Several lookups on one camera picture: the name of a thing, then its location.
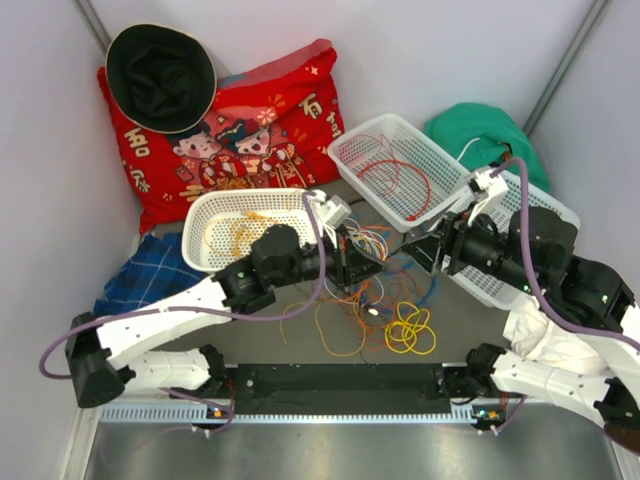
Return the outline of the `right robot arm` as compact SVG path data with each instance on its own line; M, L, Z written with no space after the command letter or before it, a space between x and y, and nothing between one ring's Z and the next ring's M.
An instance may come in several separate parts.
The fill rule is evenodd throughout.
M622 447L639 450L639 303L611 267L574 254L577 228L544 207L523 207L500 234L488 217L446 213L402 246L431 273L473 267L526 294L513 310L545 321L524 353L483 343L466 357L476 394L495 390L544 400L578 414Z

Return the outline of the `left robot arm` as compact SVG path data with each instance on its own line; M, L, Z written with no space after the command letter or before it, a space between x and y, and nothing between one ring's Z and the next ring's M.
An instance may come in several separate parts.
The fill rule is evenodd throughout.
M330 280L349 288L381 273L383 262L345 233L303 244L293 227L271 226L248 255L180 293L117 315L76 316L64 353L78 406L94 408L127 391L150 389L220 394L227 374L214 347L170 353L160 346L233 320L261 321L261 310L274 303L280 287Z

